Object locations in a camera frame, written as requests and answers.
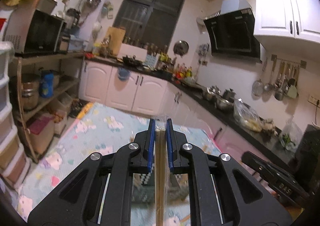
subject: window frame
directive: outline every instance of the window frame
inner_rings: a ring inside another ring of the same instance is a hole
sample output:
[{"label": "window frame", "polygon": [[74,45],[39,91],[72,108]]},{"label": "window frame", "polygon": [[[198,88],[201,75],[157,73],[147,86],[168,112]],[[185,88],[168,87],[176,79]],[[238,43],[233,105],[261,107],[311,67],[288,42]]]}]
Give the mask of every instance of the window frame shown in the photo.
[{"label": "window frame", "polygon": [[174,32],[175,32],[175,30],[177,28],[177,23],[178,23],[178,20],[180,18],[180,14],[181,14],[182,8],[183,8],[184,3],[185,3],[186,0],[181,0],[180,5],[179,5],[179,9],[177,10],[177,12],[174,12],[173,10],[167,9],[167,8],[159,6],[159,5],[156,5],[156,0],[152,0],[151,2],[147,2],[145,0],[123,0],[121,2],[121,5],[119,7],[119,11],[117,12],[115,20],[113,22],[113,25],[112,25],[113,27],[117,27],[117,28],[119,27],[119,23],[120,23],[120,20],[121,20],[121,17],[119,16],[119,12],[121,11],[122,6],[123,6],[124,2],[126,2],[126,1],[128,1],[129,3],[137,3],[137,4],[141,5],[141,6],[148,7],[148,12],[147,12],[147,14],[145,16],[145,19],[144,19],[143,24],[142,24],[142,28],[141,28],[141,30],[139,32],[139,35],[138,35],[138,37],[139,37],[138,39],[140,39],[140,40],[143,37],[145,28],[146,28],[146,26],[148,24],[148,21],[149,21],[150,16],[151,16],[151,14],[153,12],[153,9],[165,12],[166,14],[169,14],[169,15],[174,16],[176,18],[176,21],[174,23],[174,28],[172,30],[171,38],[170,38],[170,40],[169,40],[169,42],[167,44],[167,46],[169,47],[169,45],[171,44],[171,41],[172,41],[173,34],[174,34]]}]

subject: cartoon print mat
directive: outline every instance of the cartoon print mat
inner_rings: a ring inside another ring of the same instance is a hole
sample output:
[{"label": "cartoon print mat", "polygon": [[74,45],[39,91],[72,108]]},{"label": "cartoon print mat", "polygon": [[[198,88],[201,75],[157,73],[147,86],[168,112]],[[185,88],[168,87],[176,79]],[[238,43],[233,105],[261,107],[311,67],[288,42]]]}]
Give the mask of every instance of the cartoon print mat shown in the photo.
[{"label": "cartoon print mat", "polygon": [[[130,137],[147,130],[148,124],[148,119],[95,103],[86,115],[76,119],[59,143],[49,149],[39,165],[27,175],[19,189],[18,213],[27,220],[32,209],[92,152],[103,155],[116,152],[130,142]],[[173,128],[184,133],[188,142],[205,147],[207,153],[220,154],[202,130],[177,125]],[[188,198],[168,205],[167,211],[167,226],[190,224]],[[154,223],[153,205],[132,204],[132,226],[152,226]]]}]

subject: plastic bag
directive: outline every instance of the plastic bag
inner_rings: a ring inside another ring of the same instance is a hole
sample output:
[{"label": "plastic bag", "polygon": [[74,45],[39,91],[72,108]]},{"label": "plastic bag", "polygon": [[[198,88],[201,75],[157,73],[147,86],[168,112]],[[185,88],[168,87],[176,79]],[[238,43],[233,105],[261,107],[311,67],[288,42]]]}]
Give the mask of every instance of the plastic bag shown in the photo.
[{"label": "plastic bag", "polygon": [[234,102],[233,116],[245,128],[255,132],[261,132],[263,124],[259,115],[252,108],[248,108],[242,101]]},{"label": "plastic bag", "polygon": [[280,142],[287,150],[295,152],[301,139],[303,132],[293,121],[293,116],[286,121],[286,125],[280,133]]}]

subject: window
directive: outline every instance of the window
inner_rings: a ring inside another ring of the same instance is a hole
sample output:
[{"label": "window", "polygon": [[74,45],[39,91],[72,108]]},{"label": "window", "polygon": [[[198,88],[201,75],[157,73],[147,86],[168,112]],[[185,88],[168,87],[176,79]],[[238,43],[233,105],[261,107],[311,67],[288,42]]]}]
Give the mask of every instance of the window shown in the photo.
[{"label": "window", "polygon": [[126,30],[133,44],[137,40],[169,46],[184,0],[124,0],[114,22],[114,27]]}]

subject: kitchen counter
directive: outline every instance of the kitchen counter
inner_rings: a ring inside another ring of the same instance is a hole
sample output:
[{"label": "kitchen counter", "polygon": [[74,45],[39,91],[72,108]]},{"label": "kitchen counter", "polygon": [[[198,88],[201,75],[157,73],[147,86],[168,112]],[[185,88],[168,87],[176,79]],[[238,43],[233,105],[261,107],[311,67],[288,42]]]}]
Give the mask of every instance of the kitchen counter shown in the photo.
[{"label": "kitchen counter", "polygon": [[93,58],[90,61],[107,64],[113,67],[123,67],[129,71],[134,71],[144,75],[153,76],[159,79],[167,80],[172,83],[182,92],[186,93],[189,97],[194,99],[199,105],[209,111],[213,116],[219,119],[224,124],[228,125],[235,132],[241,135],[245,140],[252,144],[257,150],[259,150],[265,157],[267,157],[275,165],[292,172],[288,166],[289,161],[294,157],[294,153],[285,150],[280,144],[279,140],[276,137],[270,137],[264,133],[256,133],[242,127],[233,117],[233,112],[224,113],[215,108],[214,104],[202,98],[200,92],[195,92],[190,90],[190,88],[178,84],[177,81],[172,80],[171,74],[167,72],[160,71],[146,71],[143,68],[135,68],[125,66],[120,62],[115,60],[103,59],[103,58]]}]

